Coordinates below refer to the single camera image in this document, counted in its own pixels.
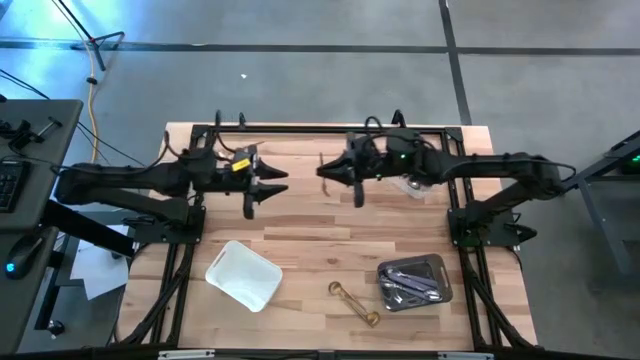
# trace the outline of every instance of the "butcher block tabletop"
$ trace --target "butcher block tabletop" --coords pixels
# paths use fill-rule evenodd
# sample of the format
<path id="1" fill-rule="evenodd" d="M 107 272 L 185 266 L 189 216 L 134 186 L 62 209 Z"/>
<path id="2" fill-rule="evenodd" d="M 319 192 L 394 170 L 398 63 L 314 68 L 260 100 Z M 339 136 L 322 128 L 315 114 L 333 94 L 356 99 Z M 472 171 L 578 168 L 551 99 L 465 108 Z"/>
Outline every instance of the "butcher block tabletop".
<path id="1" fill-rule="evenodd" d="M 167 124 L 174 148 L 188 147 L 193 125 Z M 462 131 L 468 154 L 493 154 L 487 127 L 466 126 Z M 206 224 L 193 258 L 180 347 L 425 351 L 473 348 L 460 260 L 447 227 L 450 203 L 446 185 L 433 186 L 424 199 L 417 200 L 388 179 L 365 181 L 365 205 L 356 209 L 351 188 L 327 180 L 323 190 L 323 180 L 315 175 L 320 153 L 325 162 L 340 156 L 346 144 L 344 134 L 225 132 L 222 138 L 232 148 L 263 142 L 258 146 L 263 161 L 289 173 L 288 178 L 263 182 L 287 184 L 289 189 L 254 205 L 254 220 L 244 219 L 241 194 L 205 195 Z M 425 139 L 440 147 L 436 137 Z M 384 149 L 384 139 L 376 142 Z M 170 155 L 165 158 L 173 160 Z M 475 197 L 480 200 L 501 189 L 498 179 L 473 179 L 472 184 Z M 459 198 L 462 206 L 464 196 Z M 205 281 L 205 271 L 230 240 L 243 243 L 283 270 L 280 287 L 259 313 L 250 312 Z M 120 310 L 121 337 L 131 333 L 156 300 L 166 252 L 165 244 L 149 245 L 132 264 Z M 432 253 L 444 259 L 453 289 L 451 302 L 395 313 L 386 310 L 376 282 L 378 264 Z M 496 302 L 520 333 L 535 343 L 516 258 L 503 248 L 487 248 L 486 256 Z M 332 281 L 342 283 L 367 310 L 379 312 L 380 323 L 369 327 L 339 297 L 331 295 L 327 287 Z M 165 316 L 163 340 L 174 302 L 175 296 Z M 477 302 L 483 335 L 488 339 L 486 312 Z"/>

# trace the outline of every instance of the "gray floor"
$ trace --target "gray floor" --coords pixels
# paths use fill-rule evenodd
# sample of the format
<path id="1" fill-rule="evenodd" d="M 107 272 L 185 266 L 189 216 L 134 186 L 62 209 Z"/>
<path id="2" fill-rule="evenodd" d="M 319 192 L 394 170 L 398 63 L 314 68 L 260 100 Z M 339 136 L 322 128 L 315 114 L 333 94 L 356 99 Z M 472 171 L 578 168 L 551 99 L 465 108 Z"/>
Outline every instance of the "gray floor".
<path id="1" fill-rule="evenodd" d="M 444 45 L 437 0 L 73 4 L 96 35 L 125 30 L 127 41 Z M 449 6 L 459 46 L 640 46 L 636 1 L 454 0 Z M 45 0 L 14 1 L 0 20 L 0 36 L 75 39 Z M 106 58 L 109 70 L 100 74 L 95 101 L 101 137 L 142 161 L 157 154 L 167 121 L 211 120 L 216 109 L 236 119 L 243 111 L 249 121 L 360 122 L 401 108 L 411 123 L 460 124 L 446 55 L 118 52 Z M 86 99 L 83 52 L 0 49 L 0 59 L 0 67 L 51 97 Z M 496 152 L 540 153 L 584 168 L 640 127 L 640 57 L 461 56 L 460 62 L 473 123 L 490 127 Z M 5 81 L 0 93 L 33 96 Z M 89 124 L 86 111 L 81 120 Z M 89 152 L 76 136 L 66 162 L 86 161 Z M 592 291 L 592 280 L 611 271 L 611 261 L 577 195 L 518 209 L 521 221 L 539 230 L 522 251 L 539 342 L 638 358 L 640 299 Z M 60 309 L 93 311 L 79 304 L 82 297 L 65 299 Z M 111 325 L 103 320 L 98 323 Z M 96 340 L 76 346 L 99 345 L 82 341 Z M 59 346 L 44 339 L 22 349 Z"/>

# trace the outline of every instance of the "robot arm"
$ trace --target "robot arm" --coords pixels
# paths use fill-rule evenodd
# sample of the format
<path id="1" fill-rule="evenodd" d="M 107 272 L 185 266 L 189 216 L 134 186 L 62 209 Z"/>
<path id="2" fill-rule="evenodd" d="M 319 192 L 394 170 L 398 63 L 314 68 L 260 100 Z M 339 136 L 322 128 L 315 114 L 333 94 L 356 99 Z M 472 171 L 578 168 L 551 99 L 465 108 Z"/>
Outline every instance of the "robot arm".
<path id="1" fill-rule="evenodd" d="M 63 204 L 83 205 L 99 202 L 150 214 L 173 225 L 188 225 L 190 206 L 187 194 L 196 192 L 241 192 L 244 216 L 253 219 L 253 203 L 262 202 L 287 190 L 286 185 L 266 185 L 261 179 L 287 177 L 284 171 L 266 165 L 258 157 L 257 147 L 236 149 L 231 160 L 214 153 L 216 137 L 203 148 L 183 151 L 178 160 L 146 168 L 104 167 L 76 164 L 59 174 L 55 197 Z M 228 161 L 217 167 L 220 160 Z M 151 189 L 171 198 L 152 199 L 123 189 Z"/>
<path id="2" fill-rule="evenodd" d="M 374 139 L 387 140 L 380 152 Z M 499 213 L 531 200 L 546 200 L 562 193 L 557 165 L 526 153 L 455 156 L 435 149 L 418 132 L 394 128 L 376 135 L 347 135 L 347 150 L 318 167 L 318 176 L 354 186 L 356 207 L 364 205 L 362 181 L 409 175 L 423 185 L 441 184 L 460 177 L 513 178 L 517 182 L 485 201 L 467 205 L 468 224 L 490 221 Z"/>

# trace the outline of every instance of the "white plastic container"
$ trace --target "white plastic container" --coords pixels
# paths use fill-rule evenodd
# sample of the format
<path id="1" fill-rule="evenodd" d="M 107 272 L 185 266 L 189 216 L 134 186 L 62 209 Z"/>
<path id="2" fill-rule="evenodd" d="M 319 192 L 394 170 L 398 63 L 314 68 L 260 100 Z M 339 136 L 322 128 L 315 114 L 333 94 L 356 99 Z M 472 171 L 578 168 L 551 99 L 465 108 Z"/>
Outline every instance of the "white plastic container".
<path id="1" fill-rule="evenodd" d="M 237 241 L 229 241 L 213 261 L 205 279 L 252 312 L 267 305 L 282 281 L 282 270 Z"/>

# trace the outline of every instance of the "white paper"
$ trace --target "white paper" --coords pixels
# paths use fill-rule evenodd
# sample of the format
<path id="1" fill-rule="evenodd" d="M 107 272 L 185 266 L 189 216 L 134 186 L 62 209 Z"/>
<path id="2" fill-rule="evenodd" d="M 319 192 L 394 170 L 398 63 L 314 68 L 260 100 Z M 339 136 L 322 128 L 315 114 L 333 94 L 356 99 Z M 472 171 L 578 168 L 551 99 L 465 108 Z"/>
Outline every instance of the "white paper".
<path id="1" fill-rule="evenodd" d="M 109 227 L 123 235 L 127 234 L 126 226 Z M 91 300 L 127 283 L 127 260 L 124 257 L 114 259 L 111 252 L 81 240 L 69 278 L 82 279 L 87 299 Z"/>

